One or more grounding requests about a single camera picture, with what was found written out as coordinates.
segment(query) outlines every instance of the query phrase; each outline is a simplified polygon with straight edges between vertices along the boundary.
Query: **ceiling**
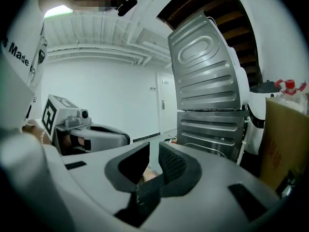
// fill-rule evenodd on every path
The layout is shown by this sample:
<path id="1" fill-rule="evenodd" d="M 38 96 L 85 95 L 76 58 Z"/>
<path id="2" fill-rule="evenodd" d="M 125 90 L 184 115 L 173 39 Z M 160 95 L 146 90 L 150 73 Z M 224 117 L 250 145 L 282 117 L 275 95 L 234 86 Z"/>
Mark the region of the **ceiling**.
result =
<path id="1" fill-rule="evenodd" d="M 169 1 L 138 0 L 123 17 L 112 10 L 46 18 L 49 62 L 97 57 L 171 69 L 167 36 L 172 30 L 157 18 Z"/>
<path id="2" fill-rule="evenodd" d="M 172 29 L 203 11 L 215 20 L 227 44 L 234 48 L 249 85 L 258 84 L 260 71 L 254 32 L 239 0 L 171 0 L 158 15 Z"/>

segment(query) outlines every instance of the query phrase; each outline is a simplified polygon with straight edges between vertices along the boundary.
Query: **red cap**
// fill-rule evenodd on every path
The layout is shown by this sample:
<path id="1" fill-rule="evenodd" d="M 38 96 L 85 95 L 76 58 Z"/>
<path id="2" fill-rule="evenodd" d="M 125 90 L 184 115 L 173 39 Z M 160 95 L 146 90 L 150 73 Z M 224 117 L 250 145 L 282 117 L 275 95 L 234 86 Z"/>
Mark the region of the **red cap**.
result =
<path id="1" fill-rule="evenodd" d="M 286 88 L 295 88 L 295 81 L 293 79 L 285 81 Z"/>

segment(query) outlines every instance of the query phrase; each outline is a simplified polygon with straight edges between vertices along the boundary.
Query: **white door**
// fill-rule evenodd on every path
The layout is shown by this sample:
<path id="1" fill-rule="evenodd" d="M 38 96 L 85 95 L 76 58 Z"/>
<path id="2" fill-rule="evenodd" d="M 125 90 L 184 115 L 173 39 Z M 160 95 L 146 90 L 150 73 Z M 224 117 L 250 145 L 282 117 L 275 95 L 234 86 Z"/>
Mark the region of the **white door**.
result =
<path id="1" fill-rule="evenodd" d="M 159 74 L 158 104 L 161 133 L 177 128 L 177 100 L 174 77 L 168 74 Z"/>

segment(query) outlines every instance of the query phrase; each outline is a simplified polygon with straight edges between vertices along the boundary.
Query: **white wall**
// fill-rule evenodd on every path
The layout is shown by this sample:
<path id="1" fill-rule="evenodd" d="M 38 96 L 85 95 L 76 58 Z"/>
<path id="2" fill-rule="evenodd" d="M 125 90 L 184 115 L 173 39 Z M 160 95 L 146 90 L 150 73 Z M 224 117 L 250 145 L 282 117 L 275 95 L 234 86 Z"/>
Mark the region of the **white wall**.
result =
<path id="1" fill-rule="evenodd" d="M 280 0 L 240 0 L 250 19 L 263 80 L 309 81 L 309 56 L 298 25 Z"/>
<path id="2" fill-rule="evenodd" d="M 156 73 L 144 67 L 101 59 L 48 63 L 42 80 L 42 107 L 48 94 L 87 109 L 95 123 L 128 133 L 131 139 L 160 132 Z"/>

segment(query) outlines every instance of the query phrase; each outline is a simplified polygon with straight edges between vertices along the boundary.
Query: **stainless steel panel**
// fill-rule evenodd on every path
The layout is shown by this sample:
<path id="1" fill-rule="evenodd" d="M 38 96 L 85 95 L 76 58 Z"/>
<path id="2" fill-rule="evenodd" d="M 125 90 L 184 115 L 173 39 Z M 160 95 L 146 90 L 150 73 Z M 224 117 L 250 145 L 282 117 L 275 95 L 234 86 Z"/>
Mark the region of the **stainless steel panel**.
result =
<path id="1" fill-rule="evenodd" d="M 169 36 L 178 109 L 241 107 L 233 61 L 223 40 L 203 12 Z"/>
<path id="2" fill-rule="evenodd" d="M 177 144 L 237 161 L 247 111 L 179 112 Z"/>

